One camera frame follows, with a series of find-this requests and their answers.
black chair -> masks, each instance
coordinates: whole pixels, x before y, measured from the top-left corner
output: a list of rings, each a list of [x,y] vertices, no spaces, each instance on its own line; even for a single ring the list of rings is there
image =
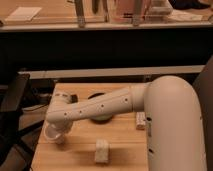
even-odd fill
[[[196,78],[193,87],[198,94],[204,125],[208,171],[213,170],[213,56]]]
[[[29,155],[34,151],[28,147],[22,137],[27,133],[41,127],[43,121],[19,130],[19,118],[23,114],[22,107],[25,98],[31,93],[29,75],[15,75],[6,89],[0,107],[0,166],[4,163],[10,149],[14,144],[20,146]]]

desk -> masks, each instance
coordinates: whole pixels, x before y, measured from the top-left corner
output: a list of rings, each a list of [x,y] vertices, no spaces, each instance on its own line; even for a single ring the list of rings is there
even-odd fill
[[[113,20],[115,12],[114,0],[108,0],[109,22],[104,22],[103,9],[97,14],[93,14],[91,0],[83,0],[84,11],[86,16],[86,28],[94,29],[130,29],[132,24],[119,24]],[[25,31],[25,30],[79,30],[76,23],[76,14],[74,4],[68,3],[66,0],[0,0],[0,20],[3,21],[4,27],[1,31]],[[42,7],[42,10],[30,21],[5,21],[17,7]],[[188,10],[193,14],[202,15],[202,20],[198,22],[151,22],[143,23],[138,28],[177,28],[177,27],[212,27],[208,22],[208,18],[213,14],[210,8],[203,10]]]
[[[97,92],[110,92],[129,84],[57,84],[55,90],[77,94],[79,101]],[[98,138],[110,144],[110,163],[94,163]],[[33,171],[148,171],[146,133],[135,128],[135,114],[117,115],[105,124],[76,121],[63,145],[47,142],[40,135],[32,162]]]

screw hole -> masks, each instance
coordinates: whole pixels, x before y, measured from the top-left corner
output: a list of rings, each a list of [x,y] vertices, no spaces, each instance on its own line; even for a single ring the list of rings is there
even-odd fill
[[[154,151],[152,149],[149,149],[149,152],[152,153],[152,154],[154,154]]]
[[[146,120],[151,122],[151,121],[152,121],[152,118],[147,117]]]

small white block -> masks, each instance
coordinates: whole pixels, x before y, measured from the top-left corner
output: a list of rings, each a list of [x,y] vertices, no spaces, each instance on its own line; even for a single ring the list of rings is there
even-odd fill
[[[106,140],[96,141],[95,163],[107,164],[109,162],[109,143]]]
[[[136,112],[136,129],[144,130],[146,125],[145,112]]]

chair backrest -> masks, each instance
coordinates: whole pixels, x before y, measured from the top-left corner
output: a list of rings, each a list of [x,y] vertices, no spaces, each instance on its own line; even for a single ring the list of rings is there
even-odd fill
[[[198,94],[203,113],[204,135],[208,171],[213,170],[213,56],[195,80],[193,87]]]

